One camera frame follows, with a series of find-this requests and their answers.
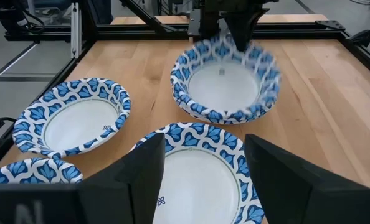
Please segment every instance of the paper plate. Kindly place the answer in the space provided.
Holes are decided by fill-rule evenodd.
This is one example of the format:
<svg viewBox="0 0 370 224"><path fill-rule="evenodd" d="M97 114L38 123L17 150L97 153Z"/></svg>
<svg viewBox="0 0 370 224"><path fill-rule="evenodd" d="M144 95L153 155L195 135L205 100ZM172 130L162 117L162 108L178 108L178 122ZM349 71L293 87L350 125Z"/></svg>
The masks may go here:
<svg viewBox="0 0 370 224"><path fill-rule="evenodd" d="M243 142L200 123L170 124L154 224L261 223L264 212L243 153Z"/></svg>
<svg viewBox="0 0 370 224"><path fill-rule="evenodd" d="M127 91L114 81L64 82L22 112L13 140L22 152L54 159L88 152L121 129L130 108Z"/></svg>
<svg viewBox="0 0 370 224"><path fill-rule="evenodd" d="M238 124L263 116L279 94L280 72L272 54L252 44L236 49L230 35L196 43L171 72L173 97L191 116Z"/></svg>
<svg viewBox="0 0 370 224"><path fill-rule="evenodd" d="M74 184L82 180L73 164L59 159L25 159L0 168L0 184Z"/></svg>

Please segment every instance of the wooden tabletop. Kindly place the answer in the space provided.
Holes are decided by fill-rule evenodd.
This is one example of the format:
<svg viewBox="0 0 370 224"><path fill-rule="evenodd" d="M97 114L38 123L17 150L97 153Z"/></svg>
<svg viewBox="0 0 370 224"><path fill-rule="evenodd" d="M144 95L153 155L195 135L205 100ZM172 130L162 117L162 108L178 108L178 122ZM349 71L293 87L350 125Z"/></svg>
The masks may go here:
<svg viewBox="0 0 370 224"><path fill-rule="evenodd" d="M267 15L261 22L311 22L322 15ZM162 22L186 22L160 17ZM141 23L135 17L116 24ZM337 40L258 40L282 71L277 104L263 118L220 126L243 139L256 134L306 160L370 187L370 71ZM131 95L131 115L118 134L91 152L64 158L84 177L125 155L143 136L170 123L200 122L171 96L170 71L188 40L99 41L67 80L109 78ZM14 146L0 167L37 154Z"/></svg>

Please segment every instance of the stacked paper bowls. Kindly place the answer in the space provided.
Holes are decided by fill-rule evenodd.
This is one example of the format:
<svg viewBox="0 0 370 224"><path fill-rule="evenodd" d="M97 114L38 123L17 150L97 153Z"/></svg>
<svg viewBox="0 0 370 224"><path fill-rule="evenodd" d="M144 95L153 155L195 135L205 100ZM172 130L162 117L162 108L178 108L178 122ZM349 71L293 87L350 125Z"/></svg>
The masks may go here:
<svg viewBox="0 0 370 224"><path fill-rule="evenodd" d="M196 43L171 72L176 103L191 116L239 124L267 113L278 99L280 72L273 55L256 44L244 52L230 35Z"/></svg>

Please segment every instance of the floor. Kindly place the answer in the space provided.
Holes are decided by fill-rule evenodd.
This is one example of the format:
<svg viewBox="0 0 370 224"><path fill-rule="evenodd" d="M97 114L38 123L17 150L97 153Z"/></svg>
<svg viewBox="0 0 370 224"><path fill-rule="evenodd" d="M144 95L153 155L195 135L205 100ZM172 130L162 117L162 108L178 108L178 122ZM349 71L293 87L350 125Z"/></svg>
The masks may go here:
<svg viewBox="0 0 370 224"><path fill-rule="evenodd" d="M144 9L151 11L146 0ZM178 11L191 8L190 1ZM112 15L134 16L119 0L111 0ZM265 5L269 14L324 14L336 19L351 34L370 29L370 6L355 4L349 0L280 0ZM16 55L30 46L30 42L8 42L3 38L0 24L0 69ZM70 44L65 42L42 42L32 47L17 63L5 68L0 74L0 116L16 118L18 114L43 90L48 81L70 58Z"/></svg>

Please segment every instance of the blue patterned paper bowl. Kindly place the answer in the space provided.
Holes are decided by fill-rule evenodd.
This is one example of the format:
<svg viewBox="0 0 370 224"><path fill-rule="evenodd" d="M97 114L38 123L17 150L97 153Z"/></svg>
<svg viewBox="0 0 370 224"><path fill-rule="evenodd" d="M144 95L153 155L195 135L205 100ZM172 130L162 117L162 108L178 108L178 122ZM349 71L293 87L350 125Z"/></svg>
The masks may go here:
<svg viewBox="0 0 370 224"><path fill-rule="evenodd" d="M128 92L112 80L64 82L21 113L13 140L22 152L53 159L88 152L123 127L130 109Z"/></svg>
<svg viewBox="0 0 370 224"><path fill-rule="evenodd" d="M227 78L223 78L225 70L232 73ZM201 72L197 80L204 76L203 81L193 81L200 83L192 87L192 79ZM274 56L255 43L239 52L230 35L217 36L195 43L178 57L171 85L175 102L191 116L210 123L238 124L272 108L278 99L280 71Z"/></svg>
<svg viewBox="0 0 370 224"><path fill-rule="evenodd" d="M201 123L169 124L163 180L153 223L253 223L264 211L254 189L243 142L227 131Z"/></svg>
<svg viewBox="0 0 370 224"><path fill-rule="evenodd" d="M74 184L82 173L62 160L32 158L0 168L0 184Z"/></svg>

